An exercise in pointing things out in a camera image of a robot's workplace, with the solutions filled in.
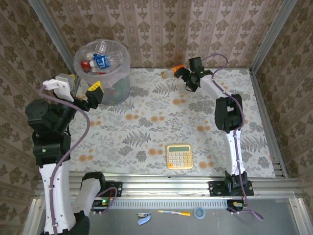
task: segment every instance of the purple cable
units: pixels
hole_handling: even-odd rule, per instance
[[[60,103],[60,104],[63,104],[63,105],[66,105],[66,106],[69,106],[75,110],[77,110],[78,112],[80,112],[85,118],[86,118],[86,121],[87,121],[87,127],[86,127],[86,130],[85,132],[83,133],[83,135],[81,136],[81,138],[79,138],[79,140],[72,146],[72,148],[70,148],[66,154],[64,154],[64,156],[59,160],[59,162],[56,164],[52,174],[51,174],[51,178],[50,178],[50,184],[49,184],[49,188],[51,189],[49,191],[49,199],[50,199],[50,211],[51,211],[51,219],[52,219],[52,227],[53,227],[53,233],[54,235],[58,235],[58,232],[57,232],[57,228],[56,228],[56,221],[55,221],[55,214],[54,214],[54,205],[53,205],[53,182],[54,182],[54,177],[55,177],[55,174],[58,170],[58,168],[60,167],[60,165],[62,164],[62,162],[67,158],[67,156],[71,153],[71,151],[73,151],[77,145],[79,145],[79,143],[85,138],[85,136],[87,135],[88,131],[89,131],[89,128],[90,128],[90,120],[89,120],[89,117],[88,115],[79,107],[77,107],[76,105],[73,105],[69,102],[66,102],[66,101],[63,101],[61,99],[58,99],[58,98],[55,98],[55,97],[52,97],[52,96],[49,96],[49,95],[46,95],[43,93],[45,89],[45,86],[41,87],[41,89],[39,90],[39,95],[43,98],[46,98],[46,99],[49,99],[49,100],[52,100],[54,102],[57,102],[57,103]]]
[[[106,193],[107,191],[109,190],[112,190],[114,189],[115,190],[115,195],[114,195],[114,198],[112,199],[112,201],[110,202],[110,204],[107,206],[107,208],[105,208],[103,211],[101,211],[101,214],[104,214],[105,212],[108,211],[109,207],[113,204],[114,200],[116,199],[116,196],[117,196],[117,188],[116,187],[111,187],[111,188],[107,188],[106,190],[104,190],[103,192],[100,192],[97,194],[96,197],[100,197],[102,194]],[[91,211],[93,212],[93,208],[94,208],[94,205],[96,203],[94,202],[93,205],[92,205],[92,208],[91,208]]]
[[[237,168],[238,168],[238,172],[239,172],[240,185],[241,185],[241,189],[242,189],[242,191],[243,191],[244,198],[246,199],[246,203],[247,203],[248,207],[250,207],[250,210],[249,210],[249,211],[241,211],[241,212],[249,212],[249,213],[252,213],[257,219],[259,219],[259,220],[262,221],[262,220],[264,220],[264,218],[263,218],[259,213],[256,213],[256,212],[252,209],[252,207],[251,207],[251,205],[250,205],[250,203],[249,203],[249,201],[248,201],[248,198],[247,198],[246,192],[245,192],[245,188],[244,188],[243,179],[242,179],[242,176],[241,176],[241,171],[240,171],[239,151],[238,151],[238,147],[237,147],[237,138],[236,138],[237,136],[236,136],[236,132],[237,132],[237,130],[241,129],[241,128],[244,126],[244,124],[245,124],[245,115],[244,115],[244,111],[243,111],[243,109],[242,109],[240,103],[238,102],[238,100],[236,100],[234,97],[232,97],[230,94],[228,94],[228,93],[227,93],[219,84],[217,84],[217,82],[214,80],[214,75],[215,75],[218,71],[220,71],[220,70],[222,70],[222,69],[224,69],[224,68],[227,67],[227,65],[228,65],[228,59],[226,58],[226,56],[224,56],[224,55],[222,55],[222,54],[212,54],[212,55],[209,55],[209,56],[205,57],[202,61],[207,60],[208,58],[211,58],[211,57],[214,57],[214,56],[217,56],[217,55],[223,57],[223,58],[226,60],[226,63],[225,63],[224,66],[218,68],[217,70],[215,70],[215,71],[213,72],[212,78],[211,78],[211,79],[212,79],[212,82],[213,82],[213,84],[214,84],[223,94],[225,94],[226,96],[228,96],[229,98],[231,98],[231,99],[236,103],[236,105],[238,106],[238,108],[239,108],[239,110],[240,110],[240,114],[241,114],[241,117],[242,117],[242,120],[243,120],[242,123],[241,123],[241,125],[235,129],[235,131],[234,131],[234,138],[235,138],[236,160],[237,160]]]

